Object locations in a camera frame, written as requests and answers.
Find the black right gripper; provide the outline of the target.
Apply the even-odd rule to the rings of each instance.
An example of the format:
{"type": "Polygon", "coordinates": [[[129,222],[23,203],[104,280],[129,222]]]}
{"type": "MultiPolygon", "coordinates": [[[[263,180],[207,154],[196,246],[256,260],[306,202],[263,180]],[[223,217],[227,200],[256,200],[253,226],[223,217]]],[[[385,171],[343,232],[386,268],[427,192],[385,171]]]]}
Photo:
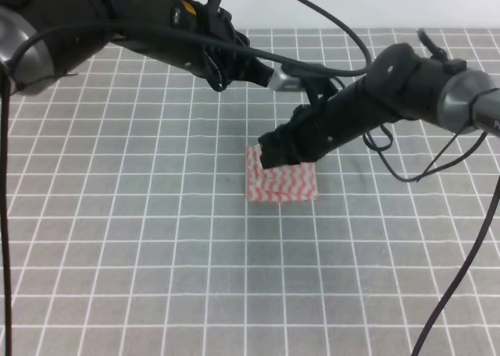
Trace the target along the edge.
{"type": "Polygon", "coordinates": [[[317,162],[386,122],[387,108],[358,80],[323,105],[303,105],[287,123],[259,137],[260,162],[264,169],[317,162]]]}

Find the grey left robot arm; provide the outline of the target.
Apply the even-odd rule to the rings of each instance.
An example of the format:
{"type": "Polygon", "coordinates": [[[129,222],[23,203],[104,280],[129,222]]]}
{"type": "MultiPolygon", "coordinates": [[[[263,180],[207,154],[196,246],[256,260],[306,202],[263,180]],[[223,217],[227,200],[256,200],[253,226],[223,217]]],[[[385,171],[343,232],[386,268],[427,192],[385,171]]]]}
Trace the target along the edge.
{"type": "Polygon", "coordinates": [[[247,48],[222,0],[1,0],[1,63],[11,91],[40,94],[113,43],[184,69],[224,91],[234,81],[265,87],[258,59],[209,43],[247,48]]]}

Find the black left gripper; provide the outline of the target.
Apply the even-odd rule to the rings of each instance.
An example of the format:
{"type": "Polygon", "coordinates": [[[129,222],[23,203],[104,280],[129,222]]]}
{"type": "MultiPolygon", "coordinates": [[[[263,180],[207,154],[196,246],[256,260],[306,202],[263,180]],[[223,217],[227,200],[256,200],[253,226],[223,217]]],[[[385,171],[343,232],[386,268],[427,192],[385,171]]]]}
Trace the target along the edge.
{"type": "MultiPolygon", "coordinates": [[[[248,47],[249,39],[232,24],[232,15],[218,2],[207,0],[167,0],[170,27],[217,39],[238,47],[248,47]]],[[[171,39],[155,50],[155,59],[187,70],[207,80],[215,92],[234,81],[268,87],[273,68],[257,58],[214,47],[171,39]]]]}

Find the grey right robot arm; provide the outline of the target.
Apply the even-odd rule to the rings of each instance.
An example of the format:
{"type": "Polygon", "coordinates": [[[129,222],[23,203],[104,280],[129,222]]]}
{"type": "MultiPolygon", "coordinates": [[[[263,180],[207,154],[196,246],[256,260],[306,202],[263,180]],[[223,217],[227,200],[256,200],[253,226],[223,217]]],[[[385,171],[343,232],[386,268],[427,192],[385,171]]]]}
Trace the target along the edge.
{"type": "Polygon", "coordinates": [[[265,169],[317,162],[385,123],[423,120],[451,133],[499,134],[499,89],[466,61],[419,57],[408,44],[381,52],[364,77],[294,110],[259,138],[265,169]]]}

